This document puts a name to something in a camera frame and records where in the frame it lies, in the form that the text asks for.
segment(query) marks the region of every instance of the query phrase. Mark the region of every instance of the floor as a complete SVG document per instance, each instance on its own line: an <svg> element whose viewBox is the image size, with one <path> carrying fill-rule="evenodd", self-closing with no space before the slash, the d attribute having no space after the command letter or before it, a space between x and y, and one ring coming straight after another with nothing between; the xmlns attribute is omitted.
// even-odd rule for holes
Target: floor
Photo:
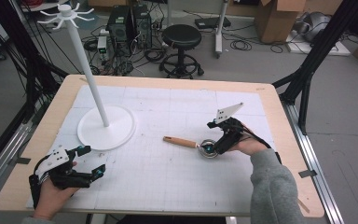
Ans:
<svg viewBox="0 0 358 224"><path fill-rule="evenodd" d="M93 27L105 24L107 17L101 13L92 26L79 30L82 37L90 36ZM194 24L194 15L173 18L173 22ZM232 26L237 29L251 21L231 18ZM247 37L255 37L255 28L249 27L239 31L226 31ZM51 34L68 57L79 67L78 60L65 29ZM188 53L202 65L205 74L195 75L195 79L224 80L239 82L272 83L295 72L307 57L305 54L289 53L282 46L282 53L276 53L270 46L252 44L249 51L232 49L230 40L224 40L223 54L216 59L213 33L202 33L201 43ZM357 44L346 40L343 44L353 52ZM63 54L47 40L52 61L72 74L78 72L68 63ZM146 60L134 63L135 66ZM137 67L129 76L165 77L155 63ZM0 61L0 134L13 119L24 102L24 90L10 59ZM317 70L311 84L310 103L307 117L307 130L315 153L322 165L328 185L333 192L337 206L345 223L358 223L358 60L353 56L328 56ZM12 166L0 178L2 188ZM20 223L28 213L0 212L0 223ZM82 214L58 214L57 223L68 220L75 223L86 221ZM308 223L329 223L326 217L308 218ZM106 223L116 223L112 217ZM249 218L242 217L238 223L250 223Z"/></svg>

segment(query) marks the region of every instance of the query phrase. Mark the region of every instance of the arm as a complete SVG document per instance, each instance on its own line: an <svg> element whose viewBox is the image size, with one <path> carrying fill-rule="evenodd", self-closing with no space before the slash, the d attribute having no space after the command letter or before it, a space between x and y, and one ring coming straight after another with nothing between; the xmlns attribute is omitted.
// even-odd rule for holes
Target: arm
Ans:
<svg viewBox="0 0 358 224"><path fill-rule="evenodd" d="M55 222L51 220L78 190L77 188L58 189L48 178L42 184L39 203L33 216L26 217L21 224L54 224Z"/></svg>
<svg viewBox="0 0 358 224"><path fill-rule="evenodd" d="M297 187L290 171L278 162L274 150L246 138L231 150L251 156L254 192L251 201L251 222L305 223L297 204Z"/></svg>

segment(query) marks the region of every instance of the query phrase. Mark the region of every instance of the human hand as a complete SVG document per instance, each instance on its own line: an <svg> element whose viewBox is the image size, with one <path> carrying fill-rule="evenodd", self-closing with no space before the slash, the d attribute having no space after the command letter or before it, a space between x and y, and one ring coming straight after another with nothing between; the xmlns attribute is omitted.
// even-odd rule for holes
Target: human hand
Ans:
<svg viewBox="0 0 358 224"><path fill-rule="evenodd" d="M34 210L34 218L52 220L65 205L66 201L77 192L79 188L58 189L50 178L42 184L39 202Z"/></svg>
<svg viewBox="0 0 358 224"><path fill-rule="evenodd" d="M242 124L247 130L252 132L250 129L248 129L244 124ZM235 144L232 148L230 148L228 151L234 151L238 150L248 156L252 156L256 152L262 151L267 149L267 147L260 143L259 141L255 140L250 134L244 133L242 135L241 140Z"/></svg>

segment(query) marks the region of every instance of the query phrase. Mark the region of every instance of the wheel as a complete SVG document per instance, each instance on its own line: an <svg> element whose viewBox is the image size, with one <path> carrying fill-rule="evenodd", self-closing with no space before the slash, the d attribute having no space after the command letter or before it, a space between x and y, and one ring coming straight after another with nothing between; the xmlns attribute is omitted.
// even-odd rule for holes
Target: wheel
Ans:
<svg viewBox="0 0 358 224"><path fill-rule="evenodd" d="M198 74L199 76L202 76L202 75L204 74L204 71L202 70L201 66L199 66L199 69L198 69L198 71L197 71L197 74Z"/></svg>

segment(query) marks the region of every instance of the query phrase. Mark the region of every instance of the white pole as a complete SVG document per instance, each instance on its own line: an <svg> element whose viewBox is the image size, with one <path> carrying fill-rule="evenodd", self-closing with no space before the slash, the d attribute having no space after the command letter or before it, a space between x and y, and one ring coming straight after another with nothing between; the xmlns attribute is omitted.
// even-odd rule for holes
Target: white pole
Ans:
<svg viewBox="0 0 358 224"><path fill-rule="evenodd" d="M224 22L225 16L226 16L227 5L228 5L228 0L224 0L223 4L222 4L222 9L220 11L219 26L217 27L218 34L222 33L223 22Z"/></svg>
<svg viewBox="0 0 358 224"><path fill-rule="evenodd" d="M91 73L89 66L89 61L87 60L86 53L83 50L83 45L81 44L81 39L77 29L72 24L70 20L65 21L66 27L68 28L69 36L71 36L72 42L74 43L76 54L79 58L81 67L86 75L87 81L89 83L89 88L91 89L92 96L94 101L97 104L98 110L103 119L103 126L109 127L109 120L107 119L106 112L103 108L103 103L101 101L100 93L98 93L97 85L95 84L94 76Z"/></svg>

